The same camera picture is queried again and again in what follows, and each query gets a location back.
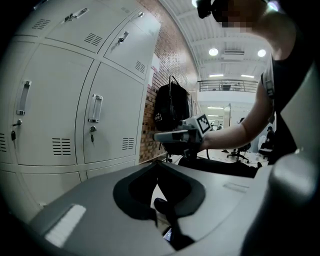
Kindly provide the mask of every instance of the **office chair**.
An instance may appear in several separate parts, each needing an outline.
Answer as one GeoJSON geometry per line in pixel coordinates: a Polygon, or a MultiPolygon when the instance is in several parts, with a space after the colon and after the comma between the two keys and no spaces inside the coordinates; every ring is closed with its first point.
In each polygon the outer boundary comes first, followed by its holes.
{"type": "Polygon", "coordinates": [[[228,154],[226,156],[226,158],[229,158],[229,157],[237,157],[237,161],[239,161],[239,158],[243,158],[244,160],[246,160],[246,163],[249,164],[249,159],[246,158],[244,155],[240,154],[240,152],[246,152],[248,151],[249,149],[251,148],[251,143],[243,146],[243,147],[240,147],[238,148],[237,151],[233,151],[231,154],[228,154]]]}

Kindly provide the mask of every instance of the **brick wall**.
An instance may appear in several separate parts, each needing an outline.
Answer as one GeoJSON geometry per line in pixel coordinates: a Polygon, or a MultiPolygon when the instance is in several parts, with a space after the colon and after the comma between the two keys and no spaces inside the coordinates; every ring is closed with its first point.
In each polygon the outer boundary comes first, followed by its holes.
{"type": "Polygon", "coordinates": [[[159,150],[160,143],[152,139],[156,132],[153,115],[159,88],[167,85],[169,76],[173,75],[181,86],[194,91],[197,69],[183,34],[161,3],[158,0],[137,1],[161,23],[154,52],[160,59],[160,70],[154,72],[152,87],[148,87],[145,99],[139,158],[142,163],[165,153],[162,147],[159,150]]]}

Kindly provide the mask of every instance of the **ceiling light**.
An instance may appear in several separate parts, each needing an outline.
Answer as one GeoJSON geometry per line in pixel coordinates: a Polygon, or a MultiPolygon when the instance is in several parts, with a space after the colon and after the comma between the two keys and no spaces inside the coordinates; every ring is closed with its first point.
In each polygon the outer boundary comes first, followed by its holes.
{"type": "Polygon", "coordinates": [[[275,10],[276,12],[279,10],[278,6],[276,5],[275,2],[269,2],[268,3],[269,8],[275,10]]]}
{"type": "Polygon", "coordinates": [[[211,56],[216,56],[216,55],[218,55],[218,49],[216,49],[216,48],[212,48],[212,49],[210,49],[209,50],[209,54],[211,55],[211,56]]]}
{"type": "Polygon", "coordinates": [[[243,78],[255,78],[253,75],[242,74],[243,78]]]}
{"type": "Polygon", "coordinates": [[[211,74],[209,75],[210,78],[216,78],[216,77],[223,77],[223,74],[211,74]]]}
{"type": "Polygon", "coordinates": [[[208,106],[208,109],[211,109],[211,110],[223,110],[224,108],[223,107],[219,107],[219,106],[208,106]]]}
{"type": "Polygon", "coordinates": [[[259,56],[259,57],[264,57],[264,56],[266,55],[266,53],[267,53],[267,52],[262,49],[262,50],[258,51],[258,56],[259,56]]]}
{"type": "Polygon", "coordinates": [[[198,7],[198,5],[197,5],[197,0],[192,0],[191,2],[192,2],[192,5],[193,5],[195,8],[198,7]]]}

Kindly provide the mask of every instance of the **black backpack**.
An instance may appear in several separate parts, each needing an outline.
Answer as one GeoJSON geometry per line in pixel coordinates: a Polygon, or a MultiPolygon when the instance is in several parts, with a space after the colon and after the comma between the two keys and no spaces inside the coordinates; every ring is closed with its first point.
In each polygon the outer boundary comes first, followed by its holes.
{"type": "Polygon", "coordinates": [[[175,130],[181,120],[190,117],[188,93],[171,75],[169,84],[162,86],[155,98],[154,123],[158,131],[175,130]]]}

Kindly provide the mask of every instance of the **person's arm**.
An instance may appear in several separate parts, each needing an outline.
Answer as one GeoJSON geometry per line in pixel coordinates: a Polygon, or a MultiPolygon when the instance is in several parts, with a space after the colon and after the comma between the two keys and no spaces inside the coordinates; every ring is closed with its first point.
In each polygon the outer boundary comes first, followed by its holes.
{"type": "Polygon", "coordinates": [[[239,124],[226,129],[210,131],[204,136],[200,151],[206,149],[234,149],[247,145],[267,126],[272,114],[272,101],[261,81],[255,103],[247,117],[239,124]]]}

